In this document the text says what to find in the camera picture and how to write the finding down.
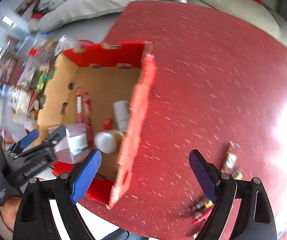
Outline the person's left hand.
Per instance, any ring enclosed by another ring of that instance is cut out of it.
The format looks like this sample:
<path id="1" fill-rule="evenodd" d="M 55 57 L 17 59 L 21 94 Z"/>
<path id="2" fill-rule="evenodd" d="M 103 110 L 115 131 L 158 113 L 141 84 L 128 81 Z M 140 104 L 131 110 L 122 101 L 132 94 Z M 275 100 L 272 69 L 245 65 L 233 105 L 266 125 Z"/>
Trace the person's left hand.
<path id="1" fill-rule="evenodd" d="M 20 197 L 11 197 L 0 207 L 0 214 L 4 224 L 9 230 L 14 230 L 16 215 L 21 203 Z"/>

